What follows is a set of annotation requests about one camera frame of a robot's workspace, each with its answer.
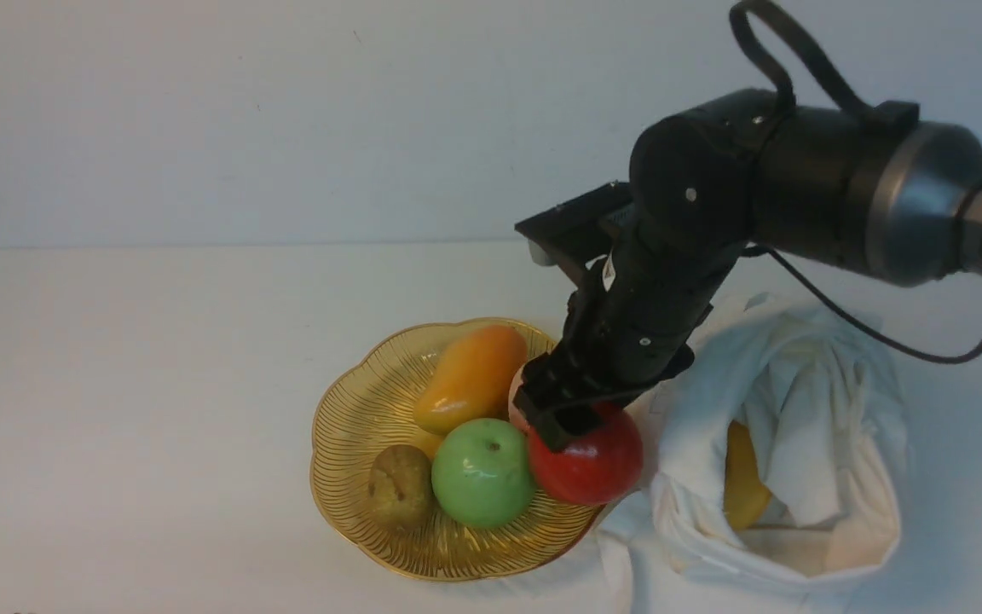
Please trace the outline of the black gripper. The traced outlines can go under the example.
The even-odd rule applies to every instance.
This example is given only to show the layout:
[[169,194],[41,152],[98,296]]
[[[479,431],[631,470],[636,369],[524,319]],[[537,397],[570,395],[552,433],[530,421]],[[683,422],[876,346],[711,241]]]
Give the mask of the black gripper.
[[603,426],[593,407],[626,408],[692,364],[687,339],[740,259],[744,238],[685,247],[649,224],[625,229],[570,300],[563,337],[523,370],[515,402],[552,452]]

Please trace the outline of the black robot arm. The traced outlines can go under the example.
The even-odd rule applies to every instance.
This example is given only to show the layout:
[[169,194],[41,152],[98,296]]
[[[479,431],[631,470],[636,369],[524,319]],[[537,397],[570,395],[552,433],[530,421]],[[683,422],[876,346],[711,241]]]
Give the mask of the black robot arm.
[[527,218],[534,261],[575,284],[556,349],[523,369],[516,405],[561,451],[692,366],[687,339],[743,257],[790,253],[896,285],[982,276],[982,144],[920,120],[790,106],[740,90],[636,141],[630,178]]

